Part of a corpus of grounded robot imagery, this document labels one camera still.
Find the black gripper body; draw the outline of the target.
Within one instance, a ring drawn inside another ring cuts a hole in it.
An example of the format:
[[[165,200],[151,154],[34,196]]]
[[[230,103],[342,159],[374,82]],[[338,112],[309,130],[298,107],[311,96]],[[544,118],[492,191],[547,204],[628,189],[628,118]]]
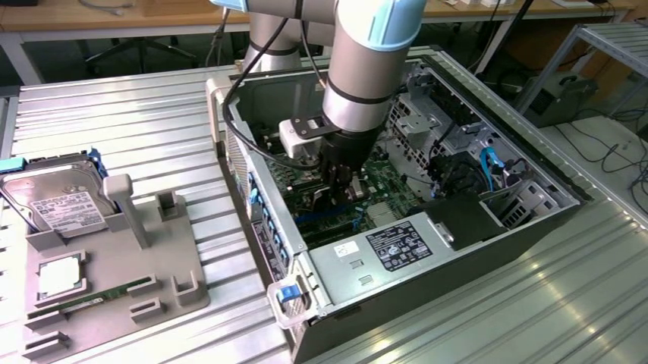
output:
[[[321,149],[321,171],[329,173],[333,168],[360,171],[370,157],[378,139],[378,129],[366,132],[340,130],[324,136]]]

